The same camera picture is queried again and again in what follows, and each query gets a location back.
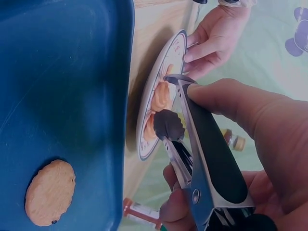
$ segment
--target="small bottle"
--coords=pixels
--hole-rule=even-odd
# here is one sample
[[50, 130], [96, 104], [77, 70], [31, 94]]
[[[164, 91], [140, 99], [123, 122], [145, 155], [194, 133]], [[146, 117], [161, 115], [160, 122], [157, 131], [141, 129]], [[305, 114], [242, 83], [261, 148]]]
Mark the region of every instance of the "small bottle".
[[231, 129], [221, 129], [220, 131], [231, 149], [239, 152], [244, 149], [246, 143], [245, 138], [233, 134]]
[[159, 220], [159, 212], [147, 206], [133, 202], [129, 198], [123, 201], [123, 216], [139, 224], [147, 225], [155, 230], [167, 231]]

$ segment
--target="hand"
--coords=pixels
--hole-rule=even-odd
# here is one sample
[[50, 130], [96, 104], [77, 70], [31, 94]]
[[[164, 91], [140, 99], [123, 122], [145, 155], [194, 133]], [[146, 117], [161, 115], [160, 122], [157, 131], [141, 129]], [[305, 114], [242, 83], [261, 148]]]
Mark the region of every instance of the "hand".
[[217, 6], [188, 37], [184, 71], [193, 79], [205, 76], [223, 65], [231, 56], [249, 19], [246, 7]]
[[[308, 226], [308, 102], [260, 90], [233, 79], [191, 85], [200, 106], [237, 122], [255, 140], [263, 171], [242, 172], [256, 213], [271, 217], [280, 231]], [[160, 209], [168, 231], [193, 231], [194, 221], [171, 165], [164, 177], [172, 193]]]

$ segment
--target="right hand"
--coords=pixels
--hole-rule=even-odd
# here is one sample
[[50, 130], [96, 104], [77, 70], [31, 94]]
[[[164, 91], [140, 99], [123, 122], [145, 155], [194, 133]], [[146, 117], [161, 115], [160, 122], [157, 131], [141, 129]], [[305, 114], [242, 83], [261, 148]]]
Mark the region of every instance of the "right hand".
[[[255, 140], [263, 171], [242, 172], [256, 213], [271, 217], [280, 231], [308, 226], [308, 102], [260, 90], [232, 79], [191, 85], [189, 97], [237, 122]], [[171, 165], [164, 177], [172, 193], [160, 209], [168, 231], [194, 231], [195, 223]]]

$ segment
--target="table surface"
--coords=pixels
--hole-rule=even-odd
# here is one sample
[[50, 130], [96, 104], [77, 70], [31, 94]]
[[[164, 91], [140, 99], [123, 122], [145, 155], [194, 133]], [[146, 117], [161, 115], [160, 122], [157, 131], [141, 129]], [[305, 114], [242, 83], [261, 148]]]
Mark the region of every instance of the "table surface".
[[192, 0], [135, 0], [135, 31], [128, 91], [124, 197], [132, 198], [156, 152], [140, 161], [136, 125], [146, 79], [161, 49], [180, 29], [194, 30], [198, 4]]

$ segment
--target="white plate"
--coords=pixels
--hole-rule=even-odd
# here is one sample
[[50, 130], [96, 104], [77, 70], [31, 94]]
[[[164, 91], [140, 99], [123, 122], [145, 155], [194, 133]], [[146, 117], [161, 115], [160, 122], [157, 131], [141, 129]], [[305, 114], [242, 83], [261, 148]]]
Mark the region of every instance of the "white plate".
[[[187, 50], [187, 35], [185, 30], [179, 31], [174, 35], [168, 43], [164, 46], [160, 52], [149, 78], [146, 82], [145, 88], [142, 94], [141, 106], [138, 114], [137, 122], [137, 152], [140, 160], [144, 161], [152, 154], [159, 139], [153, 139], [147, 142], [143, 137], [145, 125], [150, 117], [151, 101], [154, 95], [154, 91], [162, 78], [165, 76], [167, 68], [170, 64], [173, 64], [172, 74], [182, 74], [183, 70], [183, 56]], [[176, 87], [173, 84], [169, 84], [170, 99], [172, 102], [175, 100]]]

